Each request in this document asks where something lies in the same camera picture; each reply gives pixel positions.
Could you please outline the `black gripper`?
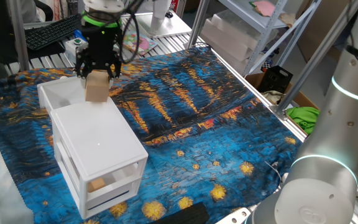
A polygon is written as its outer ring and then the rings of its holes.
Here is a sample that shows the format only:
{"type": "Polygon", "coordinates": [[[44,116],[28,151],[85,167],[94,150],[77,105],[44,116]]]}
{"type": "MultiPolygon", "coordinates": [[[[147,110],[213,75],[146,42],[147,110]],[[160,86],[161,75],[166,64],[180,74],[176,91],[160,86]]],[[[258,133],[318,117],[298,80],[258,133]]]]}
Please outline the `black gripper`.
{"type": "Polygon", "coordinates": [[[75,73],[78,78],[86,79],[88,56],[92,62],[106,63],[109,78],[118,79],[121,75],[122,62],[114,45],[119,40],[119,27],[98,27],[84,25],[81,33],[88,43],[88,47],[78,46],[75,49],[75,73]]]}

